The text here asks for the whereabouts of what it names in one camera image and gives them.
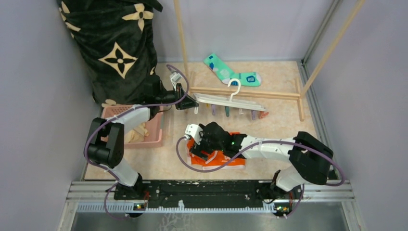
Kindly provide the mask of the white multi-clip hanger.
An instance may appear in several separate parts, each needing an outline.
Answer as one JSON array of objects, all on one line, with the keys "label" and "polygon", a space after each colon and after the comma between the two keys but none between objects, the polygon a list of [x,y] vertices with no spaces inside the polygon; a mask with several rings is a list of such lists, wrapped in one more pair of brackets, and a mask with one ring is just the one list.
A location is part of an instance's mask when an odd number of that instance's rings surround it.
[{"label": "white multi-clip hanger", "polygon": [[230,87],[233,82],[237,83],[238,88],[235,92],[231,93],[229,97],[221,97],[221,96],[215,96],[215,95],[203,94],[203,93],[194,93],[193,96],[197,102],[205,103],[210,106],[213,104],[215,106],[223,106],[223,107],[228,106],[229,108],[238,108],[238,109],[241,108],[241,109],[250,110],[250,111],[255,110],[257,112],[267,111],[266,107],[256,102],[248,101],[248,100],[234,99],[233,97],[240,92],[242,85],[238,79],[231,79],[230,82],[228,83],[228,87]]}]

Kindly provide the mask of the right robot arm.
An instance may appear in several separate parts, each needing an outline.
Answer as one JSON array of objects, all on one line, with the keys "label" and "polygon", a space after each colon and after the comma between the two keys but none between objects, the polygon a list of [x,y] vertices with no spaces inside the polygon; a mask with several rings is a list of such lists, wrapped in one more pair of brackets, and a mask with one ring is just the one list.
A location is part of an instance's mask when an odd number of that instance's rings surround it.
[{"label": "right robot arm", "polygon": [[185,135],[194,141],[190,152],[203,160],[218,151],[229,158],[263,158],[289,163],[289,167],[278,170],[272,178],[271,193],[276,198],[284,198],[293,188],[307,182],[327,183],[333,152],[308,132],[300,131],[292,138],[266,139],[229,133],[211,122],[189,124]]}]

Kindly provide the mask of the orange underwear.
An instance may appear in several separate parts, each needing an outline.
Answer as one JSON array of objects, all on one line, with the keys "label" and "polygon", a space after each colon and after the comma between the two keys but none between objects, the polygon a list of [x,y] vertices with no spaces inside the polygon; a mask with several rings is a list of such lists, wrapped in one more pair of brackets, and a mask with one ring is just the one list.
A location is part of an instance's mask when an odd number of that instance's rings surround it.
[{"label": "orange underwear", "polygon": [[[187,164],[192,167],[199,167],[201,170],[212,170],[217,167],[220,167],[221,165],[227,163],[230,160],[230,157],[226,156],[222,151],[214,151],[211,154],[207,154],[203,152],[204,155],[206,155],[207,159],[202,159],[201,157],[193,154],[191,152],[191,149],[193,148],[194,145],[194,139],[191,138],[186,144],[186,150],[188,150],[188,155],[187,155]],[[228,163],[223,169],[226,170],[237,170],[237,169],[245,169],[246,166],[246,160],[243,158],[236,158],[230,163]]]}]

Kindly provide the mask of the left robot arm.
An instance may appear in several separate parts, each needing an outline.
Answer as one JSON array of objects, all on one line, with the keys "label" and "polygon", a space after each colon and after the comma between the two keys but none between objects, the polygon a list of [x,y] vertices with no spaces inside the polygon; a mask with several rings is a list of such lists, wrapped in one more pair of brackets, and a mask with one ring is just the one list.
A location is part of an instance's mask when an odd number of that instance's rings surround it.
[{"label": "left robot arm", "polygon": [[108,119],[93,119],[84,147],[84,157],[93,166],[108,171],[132,199],[143,196],[142,177],[124,159],[125,134],[153,119],[161,106],[174,105],[178,110],[198,107],[198,102],[187,94],[180,83],[166,90],[159,76],[144,81],[140,97],[128,110]]}]

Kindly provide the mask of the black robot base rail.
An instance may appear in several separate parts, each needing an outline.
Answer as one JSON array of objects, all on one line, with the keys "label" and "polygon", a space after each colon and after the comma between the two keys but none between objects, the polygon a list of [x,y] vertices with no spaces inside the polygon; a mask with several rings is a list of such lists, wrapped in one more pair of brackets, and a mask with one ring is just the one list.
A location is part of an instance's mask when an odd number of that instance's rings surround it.
[{"label": "black robot base rail", "polygon": [[273,195],[270,180],[143,180],[114,190],[115,200],[141,200],[148,208],[261,208]]}]

